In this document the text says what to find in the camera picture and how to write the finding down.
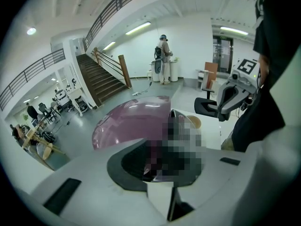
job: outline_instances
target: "pixelated area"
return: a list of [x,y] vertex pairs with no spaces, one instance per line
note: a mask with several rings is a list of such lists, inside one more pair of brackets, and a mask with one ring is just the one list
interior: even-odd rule
[[162,141],[147,142],[143,180],[172,182],[169,185],[174,187],[192,184],[204,164],[206,148],[202,146],[200,130],[185,117],[169,118],[162,130]]

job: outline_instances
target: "black cloth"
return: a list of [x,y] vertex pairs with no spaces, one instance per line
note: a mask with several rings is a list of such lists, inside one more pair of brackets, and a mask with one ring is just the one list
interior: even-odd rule
[[298,14],[297,1],[261,0],[264,19],[256,29],[254,50],[269,58],[269,74],[254,104],[247,108],[235,124],[232,134],[235,151],[245,152],[250,143],[263,140],[269,133],[285,125],[269,90],[289,65],[300,45],[300,33],[290,33],[293,24],[288,20],[294,17],[293,14]]
[[29,107],[27,107],[27,113],[29,114],[29,116],[33,119],[38,119],[38,113],[36,111],[36,109],[30,105]]
[[16,127],[13,128],[13,137],[18,140],[20,137],[19,137],[19,133],[18,133],[18,130]]

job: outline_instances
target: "staircase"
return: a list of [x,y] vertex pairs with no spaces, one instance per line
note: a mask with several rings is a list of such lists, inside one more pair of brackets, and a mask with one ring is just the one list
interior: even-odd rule
[[90,94],[98,106],[113,95],[127,89],[124,83],[86,54],[77,56],[76,59]]

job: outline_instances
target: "wooden handrail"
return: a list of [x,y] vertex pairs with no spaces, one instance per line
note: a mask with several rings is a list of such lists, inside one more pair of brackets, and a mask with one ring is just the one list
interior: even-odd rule
[[123,55],[119,55],[118,56],[119,62],[120,62],[120,66],[121,66],[121,70],[124,76],[124,80],[126,81],[126,85],[131,88],[132,87],[132,83],[131,83],[131,79],[130,76],[128,75],[128,71],[127,71],[127,65],[126,65],[126,61],[124,59]]
[[[127,71],[126,61],[125,61],[123,55],[119,55],[119,56],[118,56],[119,63],[118,63],[117,61],[115,61],[114,59],[110,58],[109,56],[107,56],[107,55],[105,55],[105,54],[99,52],[97,48],[94,48],[93,53],[91,53],[91,55],[93,55],[93,56],[96,57],[96,61],[97,61],[97,63],[98,63],[100,66],[102,66],[101,63],[100,63],[100,61],[101,61],[101,62],[105,63],[106,65],[108,65],[111,69],[115,70],[117,73],[119,73],[120,75],[122,75],[122,76],[124,77],[124,80],[125,80],[125,82],[126,82],[127,87],[129,87],[129,88],[132,87],[131,79],[130,79],[130,76],[128,75],[128,71]],[[118,65],[120,65],[121,68],[119,68],[118,66],[116,66],[115,64],[113,64],[112,62],[110,62],[110,61],[109,61],[108,59],[106,59],[106,58],[108,58],[108,59],[110,59],[111,61],[117,63]],[[110,63],[111,65],[115,66],[116,68],[118,68],[119,70],[121,70],[122,73],[119,72],[119,71],[117,71],[116,69],[114,69],[114,67],[112,67],[110,64],[108,64],[106,61],[107,61],[108,63]]]
[[100,65],[100,63],[99,63],[99,58],[102,58],[102,59],[108,61],[111,65],[113,65],[113,66],[115,66],[116,68],[118,68],[119,70],[121,70],[121,67],[119,68],[117,65],[113,64],[111,61],[113,61],[113,62],[117,63],[118,65],[120,65],[119,62],[117,62],[117,61],[115,61],[114,59],[110,58],[109,56],[103,54],[102,52],[99,52],[97,48],[94,48],[94,49],[93,49],[93,52],[94,52],[94,53],[91,53],[91,54],[93,54],[93,55],[96,57],[97,63],[98,63],[99,65]]
[[107,56],[106,54],[104,54],[104,53],[102,53],[102,52],[99,52],[99,50],[97,50],[97,52],[98,52],[99,54],[101,54],[101,55],[104,55],[105,57],[107,57],[107,58],[110,59],[111,61],[117,63],[118,65],[120,65],[119,62],[117,62],[116,60],[114,60],[114,59],[112,59],[111,57]]
[[117,65],[113,64],[110,60],[106,59],[105,57],[101,57],[101,56],[99,56],[99,57],[102,58],[102,59],[104,59],[104,60],[106,60],[106,61],[108,61],[110,64],[114,65],[116,68],[118,68],[118,69],[121,70],[121,67],[118,67]]
[[117,71],[116,69],[114,69],[111,65],[109,65],[107,62],[103,61],[100,59],[101,62],[104,62],[107,66],[109,66],[111,69],[115,70],[117,73],[119,73],[120,75],[124,76],[121,72]]

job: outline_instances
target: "person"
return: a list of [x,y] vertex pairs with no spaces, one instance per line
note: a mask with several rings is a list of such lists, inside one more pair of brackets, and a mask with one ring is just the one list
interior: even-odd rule
[[285,18],[294,16],[298,0],[257,0],[254,51],[260,54],[261,85],[258,95],[236,122],[222,144],[224,150],[245,152],[250,143],[263,140],[285,125],[269,90],[289,65],[300,45],[300,33],[291,34]]
[[29,105],[28,102],[26,103],[26,105],[27,105],[27,113],[29,114],[29,116],[38,121],[38,113],[36,109],[32,105]]
[[20,126],[16,125],[15,127],[13,127],[13,125],[10,124],[9,127],[12,129],[12,136],[16,139],[19,145],[22,146],[24,133],[21,131]]
[[168,80],[168,76],[169,76],[169,72],[170,72],[170,65],[169,65],[169,56],[172,56],[173,53],[169,50],[169,46],[167,43],[168,39],[166,37],[165,34],[162,34],[160,36],[160,41],[158,43],[158,47],[162,49],[162,53],[163,53],[163,59],[162,59],[162,65],[163,67],[161,68],[160,71],[160,85],[167,85],[169,84],[169,80]]

